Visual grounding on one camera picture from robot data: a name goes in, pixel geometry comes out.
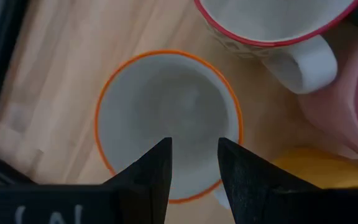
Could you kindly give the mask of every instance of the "red rim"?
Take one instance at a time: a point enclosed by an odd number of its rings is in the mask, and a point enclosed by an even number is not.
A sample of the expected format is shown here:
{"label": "red rim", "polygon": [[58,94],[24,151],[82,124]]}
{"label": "red rim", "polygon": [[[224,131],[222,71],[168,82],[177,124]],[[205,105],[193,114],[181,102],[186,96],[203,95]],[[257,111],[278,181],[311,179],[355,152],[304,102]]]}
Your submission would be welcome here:
{"label": "red rim", "polygon": [[219,25],[214,19],[212,19],[212,17],[207,13],[206,9],[202,5],[201,0],[194,0],[194,2],[196,4],[196,7],[198,8],[198,10],[204,16],[204,18],[213,27],[215,27],[218,31],[220,31],[222,34],[224,34],[238,42],[241,42],[243,44],[249,44],[249,45],[254,45],[254,46],[259,46],[259,47],[280,47],[280,46],[296,44],[298,42],[310,39],[324,31],[328,30],[332,26],[336,25],[338,22],[343,20],[351,11],[353,11],[353,9],[356,8],[356,6],[358,6],[358,0],[353,0],[353,2],[342,13],[340,13],[340,15],[338,15],[335,19],[331,20],[330,22],[328,22],[326,25],[320,27],[319,29],[316,29],[313,32],[310,32],[309,34],[297,37],[292,40],[283,40],[283,41],[276,41],[276,42],[263,42],[263,41],[246,39],[246,38],[240,37],[236,34],[233,34],[230,31],[226,30],[221,25]]}

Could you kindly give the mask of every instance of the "ceramic cup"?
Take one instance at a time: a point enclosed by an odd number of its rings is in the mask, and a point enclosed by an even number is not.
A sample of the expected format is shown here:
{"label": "ceramic cup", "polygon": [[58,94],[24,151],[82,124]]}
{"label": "ceramic cup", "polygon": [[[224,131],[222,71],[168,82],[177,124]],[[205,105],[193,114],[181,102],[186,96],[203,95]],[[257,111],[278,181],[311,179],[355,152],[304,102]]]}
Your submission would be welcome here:
{"label": "ceramic cup", "polygon": [[176,50],[147,52],[121,65],[100,94],[94,127],[113,175],[172,137],[170,203],[217,189],[219,137],[242,143],[241,110],[228,82],[209,63]]}
{"label": "ceramic cup", "polygon": [[210,31],[239,57],[261,58],[294,93],[310,93],[335,79],[335,56],[318,34],[358,0],[195,0]]}
{"label": "ceramic cup", "polygon": [[358,153],[358,41],[340,56],[338,79],[298,99],[312,124]]}

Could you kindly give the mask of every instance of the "white cup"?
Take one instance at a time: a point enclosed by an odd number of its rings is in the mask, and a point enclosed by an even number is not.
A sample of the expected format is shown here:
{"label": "white cup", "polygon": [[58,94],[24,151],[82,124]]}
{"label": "white cup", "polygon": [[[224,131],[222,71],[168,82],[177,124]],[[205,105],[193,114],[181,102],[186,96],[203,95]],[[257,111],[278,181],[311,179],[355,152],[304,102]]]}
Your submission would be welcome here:
{"label": "white cup", "polygon": [[331,83],[335,56],[319,36],[337,24],[358,0],[195,0],[209,30],[242,58],[261,58],[294,93]]}
{"label": "white cup", "polygon": [[217,189],[219,137],[242,142],[241,110],[228,82],[207,62],[176,50],[148,52],[119,67],[95,115],[96,143],[113,175],[164,137],[172,137],[170,203]]}

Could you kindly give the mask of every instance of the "wooden surface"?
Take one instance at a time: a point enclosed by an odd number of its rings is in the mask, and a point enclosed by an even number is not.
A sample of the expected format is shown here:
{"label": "wooden surface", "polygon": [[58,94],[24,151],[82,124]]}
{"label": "wooden surface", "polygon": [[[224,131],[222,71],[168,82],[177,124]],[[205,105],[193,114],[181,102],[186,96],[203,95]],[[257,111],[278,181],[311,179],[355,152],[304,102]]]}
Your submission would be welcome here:
{"label": "wooden surface", "polygon": [[[341,147],[303,118],[296,96],[257,60],[226,52],[192,0],[33,0],[0,100],[0,158],[40,183],[100,183],[110,174],[93,139],[101,87],[131,56],[180,49],[220,69],[241,102],[245,147]],[[169,205],[167,223],[233,223],[212,195]]]}

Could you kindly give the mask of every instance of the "orange object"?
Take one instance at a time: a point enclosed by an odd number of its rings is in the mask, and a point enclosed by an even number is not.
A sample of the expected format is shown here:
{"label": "orange object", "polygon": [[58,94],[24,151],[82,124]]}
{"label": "orange object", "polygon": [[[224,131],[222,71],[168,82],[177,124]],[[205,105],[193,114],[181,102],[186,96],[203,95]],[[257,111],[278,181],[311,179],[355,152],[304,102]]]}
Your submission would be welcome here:
{"label": "orange object", "polygon": [[322,189],[358,188],[358,160],[317,149],[298,148],[273,164]]}

